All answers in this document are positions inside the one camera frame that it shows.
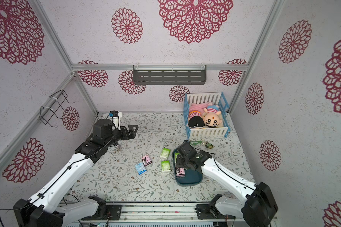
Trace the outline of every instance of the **plastic basket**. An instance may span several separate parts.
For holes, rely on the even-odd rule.
[[[222,112],[223,124],[225,127],[215,127],[215,128],[204,128],[204,129],[190,129],[188,124],[188,112],[190,103],[205,103],[205,102],[213,102],[216,105],[220,106],[220,110]],[[187,138],[189,140],[195,138],[205,138],[205,137],[227,137],[230,132],[229,124],[226,121],[227,110],[229,109],[229,104],[223,94],[223,92],[214,92],[214,93],[193,93],[186,94],[184,99],[184,107],[183,107],[183,116],[185,127],[187,131]]]

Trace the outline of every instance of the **metal rail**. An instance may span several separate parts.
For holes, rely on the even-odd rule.
[[[72,64],[74,71],[79,70],[133,70],[133,65],[136,70],[241,70],[246,71],[249,65],[242,64]]]

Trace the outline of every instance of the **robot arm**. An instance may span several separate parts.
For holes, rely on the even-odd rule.
[[[278,211],[273,194],[268,185],[248,181],[225,168],[208,152],[196,150],[185,141],[177,151],[176,166],[197,170],[209,176],[232,192],[238,200],[216,195],[209,203],[209,212],[216,216],[232,215],[243,217],[250,227],[267,227]]]
[[[59,202],[107,148],[119,140],[133,139],[138,126],[129,125],[129,130],[119,126],[121,112],[111,111],[110,119],[100,119],[93,125],[93,133],[77,149],[68,163],[37,193],[28,200],[20,199],[14,205],[14,213],[21,227],[65,226],[73,221],[91,216],[101,219],[106,214],[106,201],[90,196],[78,203],[58,207]]]

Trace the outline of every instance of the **small toy figure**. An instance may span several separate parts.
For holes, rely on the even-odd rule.
[[[214,146],[211,144],[211,143],[209,143],[208,141],[205,143],[205,147],[206,148],[209,148],[209,149],[212,149]]]
[[[204,108],[204,111],[207,114],[203,117],[203,121],[208,127],[214,128],[223,122],[220,118],[221,111],[218,105],[210,105]]]

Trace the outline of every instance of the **white wall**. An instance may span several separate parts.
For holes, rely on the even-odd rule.
[[[208,8],[212,12],[215,12],[217,7],[220,7],[220,11],[226,11],[230,8],[230,3],[233,3],[228,14],[216,13],[215,20],[222,21],[222,18],[225,20],[227,16],[227,20],[219,26],[219,31],[199,43],[179,41],[176,36],[170,35],[160,16],[160,9],[164,7],[161,7],[163,4],[159,2],[167,4],[171,1],[41,1],[73,63],[90,60],[99,64],[137,62],[225,64],[235,58],[249,59],[273,0],[253,2],[227,0],[223,4]],[[187,1],[184,3],[183,6],[177,6],[181,9],[175,13],[185,12],[189,15],[192,12],[194,1],[189,1],[189,4]],[[118,27],[117,24],[124,21],[116,20],[120,16],[115,12],[120,8],[130,9],[136,14],[131,18],[140,21],[140,23],[132,23],[138,26],[138,29],[142,28],[139,39],[131,38],[134,43],[121,41],[114,32],[113,27]],[[205,33],[216,30],[217,23],[212,23],[209,20],[211,17],[211,14],[202,17],[202,20],[205,19],[204,24],[208,25],[204,30]],[[173,25],[178,19],[180,18],[171,20]]]
[[[217,1],[212,1],[213,6],[205,7],[209,13],[199,11],[198,7],[204,4],[201,0],[183,1],[184,5],[180,1],[173,8],[174,12],[167,10],[175,2],[41,1],[73,63],[226,64],[233,61],[234,64],[244,64],[251,56],[273,0],[227,0],[221,1],[223,3],[219,5]],[[169,21],[163,20],[172,13],[185,13],[191,22],[180,16]],[[129,32],[128,36],[118,35],[120,24],[124,27],[129,25],[130,29],[124,29]],[[205,29],[190,24],[203,24]],[[195,40],[183,41],[182,36],[188,34],[186,31],[191,27]],[[88,71],[87,75],[83,75],[82,79],[87,83],[86,88],[99,111],[114,107],[121,111],[182,110],[182,103],[174,102],[169,97],[174,86],[153,85],[145,88],[132,84],[130,87],[138,92],[125,92],[119,85],[121,73]],[[218,75],[219,71],[207,71],[204,86],[186,86],[184,93],[224,92],[230,102],[238,81],[227,83]],[[131,75],[127,83],[132,83]]]
[[[64,102],[64,109],[68,107],[76,109],[78,117],[75,118],[75,122],[78,125],[73,124],[74,127],[67,129],[62,119],[53,117],[50,123],[53,126],[58,126],[57,128],[41,124],[30,135],[31,139],[35,139],[32,141],[37,142],[34,145],[26,143],[24,145],[25,148],[21,148],[20,151],[18,150],[18,154],[13,159],[14,161],[9,162],[7,168],[0,175],[0,209],[12,208],[20,198],[28,199],[36,193],[57,174],[74,154],[74,150],[85,141],[86,134],[94,120],[93,112],[82,98],[74,81],[68,84],[65,91],[68,94],[68,101],[74,103],[68,104]],[[56,113],[60,117],[63,116],[61,108]],[[13,211],[0,213],[5,226],[18,225]]]
[[[301,20],[312,32],[294,30],[291,37],[300,38],[296,47],[304,51],[284,63],[281,41]],[[341,226],[341,110],[333,103],[341,103],[339,40],[341,1],[287,1],[232,114],[253,176],[271,187],[282,226]],[[338,62],[327,68],[334,47]],[[246,96],[255,83],[263,94],[251,92],[259,103],[252,112]],[[334,89],[340,95],[327,99]]]
[[[218,80],[219,71],[208,70],[207,81],[204,85],[137,86],[132,84],[131,71],[107,71],[106,74],[108,81],[103,87],[85,84],[99,111],[112,109],[154,112],[183,111],[184,93],[223,91],[227,101],[230,102],[237,88],[237,84],[231,86],[221,84]]]
[[[0,152],[68,75],[46,36],[41,52],[26,65],[0,57]]]

